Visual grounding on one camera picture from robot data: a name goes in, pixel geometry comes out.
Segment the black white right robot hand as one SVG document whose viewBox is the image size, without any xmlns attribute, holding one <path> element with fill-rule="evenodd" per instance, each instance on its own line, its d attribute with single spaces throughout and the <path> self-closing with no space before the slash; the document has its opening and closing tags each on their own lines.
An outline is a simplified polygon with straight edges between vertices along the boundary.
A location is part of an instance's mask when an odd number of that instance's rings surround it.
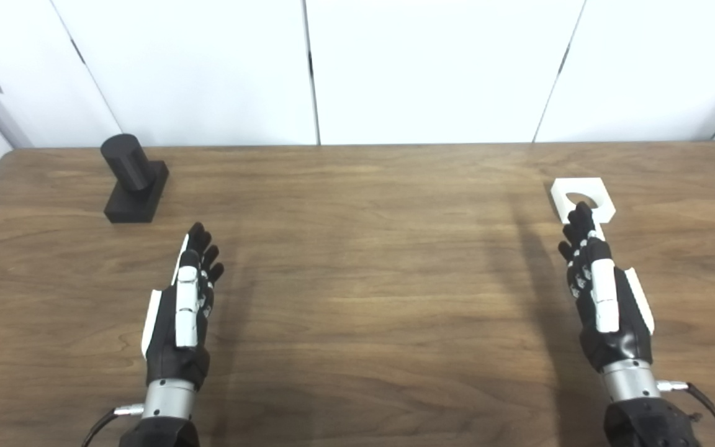
<svg viewBox="0 0 715 447">
<path fill-rule="evenodd" d="M 579 202 L 567 215 L 559 243 L 565 280 L 582 323 L 579 342 L 596 371 L 623 360 L 653 362 L 652 331 L 628 276 L 599 237 L 593 209 Z"/>
</svg>

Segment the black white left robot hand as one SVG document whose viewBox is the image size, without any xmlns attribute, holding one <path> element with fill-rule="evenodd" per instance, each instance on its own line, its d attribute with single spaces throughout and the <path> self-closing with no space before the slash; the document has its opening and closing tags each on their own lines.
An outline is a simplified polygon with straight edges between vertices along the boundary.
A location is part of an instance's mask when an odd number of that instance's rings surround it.
<svg viewBox="0 0 715 447">
<path fill-rule="evenodd" d="M 179 379 L 196 390 L 202 387 L 210 368 L 206 339 L 215 284 L 225 270 L 218 255 L 210 232 L 194 223 L 182 241 L 170 285 L 151 292 L 141 342 L 146 384 Z"/>
</svg>

